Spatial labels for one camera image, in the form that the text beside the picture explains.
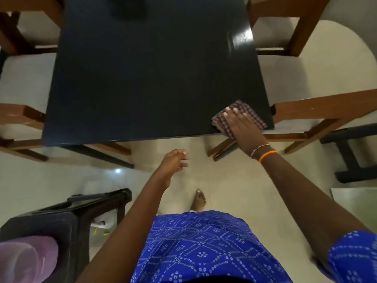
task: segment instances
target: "silver bracelet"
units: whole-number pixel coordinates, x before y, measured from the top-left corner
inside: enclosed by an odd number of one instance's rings
[[[264,146],[269,146],[270,144],[263,144],[261,146],[258,146],[257,148],[255,148],[253,151],[252,151],[252,154],[250,155],[250,157],[253,157],[254,153],[259,149],[259,148],[262,148]]]

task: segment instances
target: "orange thread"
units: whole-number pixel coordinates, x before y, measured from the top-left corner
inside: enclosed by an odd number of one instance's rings
[[[266,157],[268,154],[271,154],[271,153],[277,153],[277,151],[274,150],[274,151],[270,151],[270,152],[264,153],[264,154],[259,158],[259,162],[261,163],[261,162],[262,162],[262,159],[263,159],[264,157]]]

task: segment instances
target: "hand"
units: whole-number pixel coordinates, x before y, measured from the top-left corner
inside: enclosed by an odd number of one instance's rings
[[[184,167],[188,167],[188,163],[182,163],[182,160],[189,160],[187,150],[173,150],[165,155],[161,164],[153,173],[151,178],[162,180],[164,188],[170,186],[170,179],[176,172],[180,172]]]
[[[254,149],[261,145],[268,144],[261,130],[246,113],[242,114],[237,108],[231,110],[227,107],[224,117],[236,137],[238,147],[240,147],[246,155],[251,156]]]

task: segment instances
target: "black table top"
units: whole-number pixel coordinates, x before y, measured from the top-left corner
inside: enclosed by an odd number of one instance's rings
[[[218,133],[237,99],[273,128],[243,0],[67,0],[43,140]]]

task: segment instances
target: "blue patterned dress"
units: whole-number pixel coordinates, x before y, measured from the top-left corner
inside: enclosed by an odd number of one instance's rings
[[[355,231],[334,245],[329,265],[338,282],[377,282],[376,252],[376,235]],[[292,282],[242,219],[214,210],[156,216],[131,282],[207,276]]]

